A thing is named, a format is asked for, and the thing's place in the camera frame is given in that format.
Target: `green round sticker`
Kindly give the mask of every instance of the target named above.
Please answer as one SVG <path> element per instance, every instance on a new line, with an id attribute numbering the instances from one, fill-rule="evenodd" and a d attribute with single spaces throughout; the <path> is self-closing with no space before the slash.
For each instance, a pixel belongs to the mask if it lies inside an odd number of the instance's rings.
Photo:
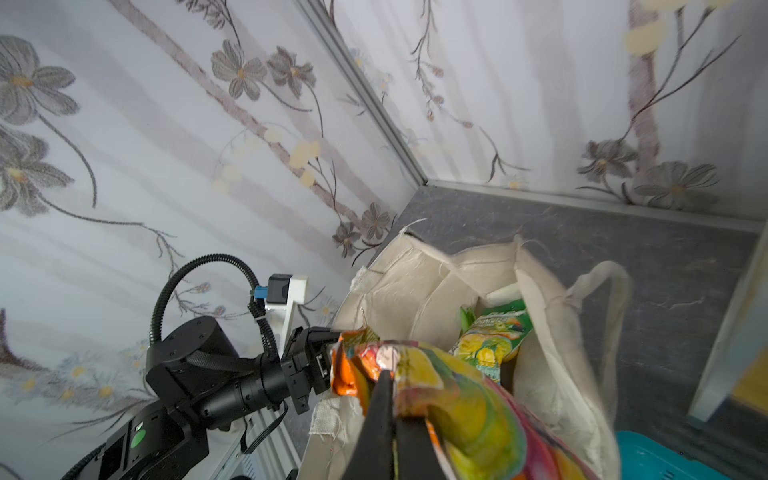
<path id="1" fill-rule="evenodd" d="M 144 440 L 144 437 L 146 436 L 147 431 L 146 430 L 139 430 L 136 435 L 134 435 L 134 439 L 131 440 L 131 448 L 135 449 L 136 445 L 140 444 L 142 440 Z"/>

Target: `teal plastic basket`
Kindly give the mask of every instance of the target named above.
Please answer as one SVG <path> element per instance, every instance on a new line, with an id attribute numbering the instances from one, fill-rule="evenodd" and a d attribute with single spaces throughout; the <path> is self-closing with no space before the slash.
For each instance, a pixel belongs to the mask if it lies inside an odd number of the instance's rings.
<path id="1" fill-rule="evenodd" d="M 622 480 L 729 480 L 639 433 L 618 432 L 616 439 L 621 454 Z"/>

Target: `beige bag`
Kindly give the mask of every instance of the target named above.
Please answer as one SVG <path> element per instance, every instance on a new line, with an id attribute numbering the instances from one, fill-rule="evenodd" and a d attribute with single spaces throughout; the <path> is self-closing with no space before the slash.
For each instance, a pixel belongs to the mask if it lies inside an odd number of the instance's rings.
<path id="1" fill-rule="evenodd" d="M 598 382 L 581 342 L 581 301 L 612 280 Z M 382 339 L 410 339 L 450 349 L 462 305 L 478 310 L 524 299 L 534 332 L 521 345 L 515 398 L 603 479 L 620 476 L 611 425 L 616 409 L 616 353 L 631 279 L 613 262 L 598 264 L 566 290 L 524 247 L 487 245 L 449 256 L 401 232 L 353 280 L 334 329 L 373 328 Z M 340 478 L 362 425 L 357 399 L 326 394 L 313 414 L 300 479 Z"/>

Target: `wall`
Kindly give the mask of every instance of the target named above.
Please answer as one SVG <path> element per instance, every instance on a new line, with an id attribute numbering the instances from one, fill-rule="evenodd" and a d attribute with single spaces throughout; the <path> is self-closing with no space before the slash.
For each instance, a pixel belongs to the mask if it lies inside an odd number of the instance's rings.
<path id="1" fill-rule="evenodd" d="M 764 218 L 760 0 L 325 0 L 426 175 Z"/>
<path id="2" fill-rule="evenodd" d="M 154 398 L 180 265 L 306 274 L 325 325 L 415 185 L 290 2 L 0 8 L 0 478 L 58 478 Z M 236 269 L 187 280 L 165 331 L 212 315 L 260 351 Z"/>

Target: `robotic arm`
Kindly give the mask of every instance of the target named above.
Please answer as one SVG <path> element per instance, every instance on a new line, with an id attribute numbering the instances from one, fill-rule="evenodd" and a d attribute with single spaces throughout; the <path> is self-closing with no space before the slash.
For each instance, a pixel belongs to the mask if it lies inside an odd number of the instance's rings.
<path id="1" fill-rule="evenodd" d="M 250 282 L 248 310 L 264 344 L 264 353 L 255 359 L 240 358 L 210 316 L 192 319 L 161 339 L 163 311 L 176 285 L 194 268 L 214 261 L 234 264 Z M 228 429 L 232 421 L 265 407 L 278 410 L 288 397 L 297 413 L 309 410 L 310 391 L 330 387 L 328 346 L 339 334 L 322 327 L 296 328 L 279 358 L 263 300 L 254 298 L 258 286 L 250 268 L 228 255 L 208 255 L 180 268 L 163 288 L 150 328 L 145 379 L 159 400 L 144 407 L 62 480 L 180 480 L 208 455 L 207 429 Z M 277 423 L 270 427 L 249 450 Z"/>

